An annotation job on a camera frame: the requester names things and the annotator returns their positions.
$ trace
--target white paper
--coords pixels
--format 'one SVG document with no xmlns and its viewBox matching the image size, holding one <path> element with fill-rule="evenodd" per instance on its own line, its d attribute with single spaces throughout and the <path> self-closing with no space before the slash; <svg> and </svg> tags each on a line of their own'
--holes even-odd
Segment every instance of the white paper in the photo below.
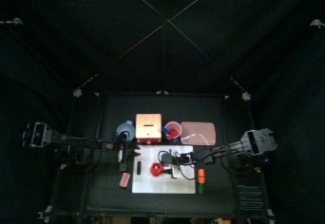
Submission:
<svg viewBox="0 0 325 224">
<path fill-rule="evenodd" d="M 134 163 L 134 182 L 132 193 L 155 193 L 155 194 L 195 194 L 195 180 L 187 180 L 178 174 L 178 178 L 171 178 L 170 174 L 162 174 L 154 177 L 150 173 L 150 166 L 159 162 L 158 153 L 166 151 L 174 154 L 178 152 L 188 153 L 192 151 L 191 145 L 142 145 L 140 156 L 135 157 Z M 140 161 L 140 175 L 138 175 L 138 161 Z M 182 166 L 183 174 L 187 178 L 194 177 L 194 168 Z"/>
</svg>

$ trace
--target black cable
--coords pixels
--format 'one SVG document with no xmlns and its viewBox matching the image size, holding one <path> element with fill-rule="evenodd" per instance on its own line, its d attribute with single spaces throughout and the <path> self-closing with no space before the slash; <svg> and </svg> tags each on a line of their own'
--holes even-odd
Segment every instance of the black cable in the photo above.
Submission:
<svg viewBox="0 0 325 224">
<path fill-rule="evenodd" d="M 197 177 L 192 177 L 192 178 L 186 177 L 180 166 L 179 166 L 179 172 L 180 172 L 180 174 L 182 174 L 182 176 L 184 177 L 186 180 L 195 180 L 197 179 Z"/>
<path fill-rule="evenodd" d="M 170 153 L 167 152 L 167 151 L 160 151 L 159 153 L 158 153 L 158 161 L 159 161 L 159 163 L 162 163 L 162 156 L 160 156 L 160 153 L 167 153 L 168 155 L 170 155 Z"/>
</svg>

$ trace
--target cardboard box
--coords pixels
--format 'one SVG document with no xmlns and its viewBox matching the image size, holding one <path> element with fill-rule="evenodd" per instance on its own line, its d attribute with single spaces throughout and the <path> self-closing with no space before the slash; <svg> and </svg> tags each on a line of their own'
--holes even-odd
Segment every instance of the cardboard box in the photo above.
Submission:
<svg viewBox="0 0 325 224">
<path fill-rule="evenodd" d="M 136 139 L 142 143 L 162 142 L 162 114 L 136 114 Z"/>
</svg>

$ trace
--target black mat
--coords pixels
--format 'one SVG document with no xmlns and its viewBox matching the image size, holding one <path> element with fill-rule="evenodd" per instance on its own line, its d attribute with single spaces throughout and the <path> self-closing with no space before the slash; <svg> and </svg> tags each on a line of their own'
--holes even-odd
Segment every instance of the black mat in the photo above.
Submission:
<svg viewBox="0 0 325 224">
<path fill-rule="evenodd" d="M 168 121 L 213 122 L 217 144 L 226 143 L 226 135 L 233 135 L 231 132 L 237 131 L 237 129 L 227 129 L 227 131 L 225 129 L 227 123 L 225 122 L 223 97 L 108 95 L 103 106 L 100 138 L 106 140 L 112 138 L 114 130 L 120 123 L 127 120 L 135 122 L 136 113 L 162 113 L 162 124 Z M 132 194 L 131 184 L 127 189 L 120 189 L 118 186 L 122 173 L 118 171 L 115 158 L 114 154 L 102 155 L 88 188 L 88 211 L 164 213 L 182 216 L 218 214 L 225 216 L 234 213 L 231 180 L 218 161 L 217 164 L 205 166 L 207 182 L 203 195 Z"/>
</svg>

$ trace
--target green object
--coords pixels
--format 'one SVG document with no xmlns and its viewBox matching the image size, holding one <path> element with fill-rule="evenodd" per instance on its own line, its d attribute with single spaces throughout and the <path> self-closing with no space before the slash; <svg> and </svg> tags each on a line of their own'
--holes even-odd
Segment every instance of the green object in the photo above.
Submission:
<svg viewBox="0 0 325 224">
<path fill-rule="evenodd" d="M 198 185 L 198 194 L 203 194 L 205 193 L 205 184 L 199 184 Z"/>
</svg>

